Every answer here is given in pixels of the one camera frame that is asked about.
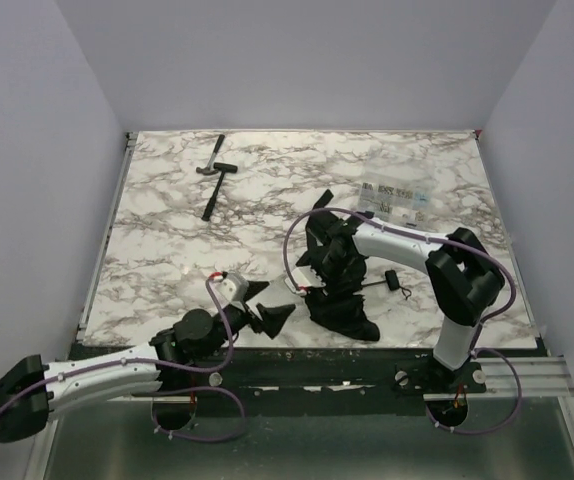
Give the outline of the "black folding umbrella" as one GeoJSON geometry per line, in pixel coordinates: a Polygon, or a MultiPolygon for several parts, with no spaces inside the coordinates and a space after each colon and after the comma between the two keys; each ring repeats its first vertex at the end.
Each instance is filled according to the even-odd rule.
{"type": "Polygon", "coordinates": [[[365,255],[358,252],[355,263],[341,275],[320,275],[319,264],[329,242],[328,231],[340,224],[356,228],[363,221],[349,216],[345,219],[328,212],[311,215],[306,222],[306,252],[298,259],[298,267],[310,266],[325,283],[324,288],[311,289],[305,296],[310,319],[319,326],[353,340],[376,342],[380,339],[378,326],[364,312],[364,288],[367,273],[365,255]]]}

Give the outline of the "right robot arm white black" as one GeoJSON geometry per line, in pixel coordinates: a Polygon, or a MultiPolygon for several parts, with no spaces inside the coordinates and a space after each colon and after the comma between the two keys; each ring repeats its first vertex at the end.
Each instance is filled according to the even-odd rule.
{"type": "Polygon", "coordinates": [[[298,263],[322,281],[305,295],[313,322],[354,340],[379,340],[360,291],[367,259],[388,260],[429,278],[444,316],[432,352],[436,368],[456,372],[468,362],[483,314],[505,285],[501,268],[471,230],[434,235],[364,214],[342,219],[322,209],[307,220],[306,235],[307,251],[298,263]]]}

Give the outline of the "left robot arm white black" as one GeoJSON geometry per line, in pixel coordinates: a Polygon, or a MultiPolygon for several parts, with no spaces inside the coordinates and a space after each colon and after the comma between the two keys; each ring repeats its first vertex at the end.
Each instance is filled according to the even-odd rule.
{"type": "Polygon", "coordinates": [[[16,363],[0,378],[0,443],[32,437],[90,403],[218,390],[212,379],[231,364],[235,336],[249,328],[274,339],[298,305],[283,280],[216,272],[205,287],[215,313],[190,310],[145,343],[83,360],[46,363],[30,355],[16,363]]]}

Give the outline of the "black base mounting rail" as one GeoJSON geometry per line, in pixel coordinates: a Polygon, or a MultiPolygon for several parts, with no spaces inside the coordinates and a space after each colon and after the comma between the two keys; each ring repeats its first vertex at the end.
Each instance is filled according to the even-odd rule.
{"type": "MultiPolygon", "coordinates": [[[[78,347],[72,360],[117,351],[78,347]]],[[[474,379],[481,371],[472,360],[456,372],[439,370],[427,349],[240,348],[212,382],[236,395],[250,416],[421,416],[425,396],[437,394],[438,407],[462,423],[466,394],[486,390],[474,379]]],[[[235,412],[215,392],[198,392],[198,405],[213,417],[235,412]]]]}

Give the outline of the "aluminium frame rail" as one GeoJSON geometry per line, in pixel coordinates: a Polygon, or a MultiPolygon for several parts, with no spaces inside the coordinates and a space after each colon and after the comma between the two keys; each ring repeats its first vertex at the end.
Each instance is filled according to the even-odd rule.
{"type": "Polygon", "coordinates": [[[564,359],[485,349],[483,393],[457,423],[425,396],[421,416],[205,414],[186,395],[123,396],[72,410],[34,441],[29,479],[574,479],[564,359]]]}

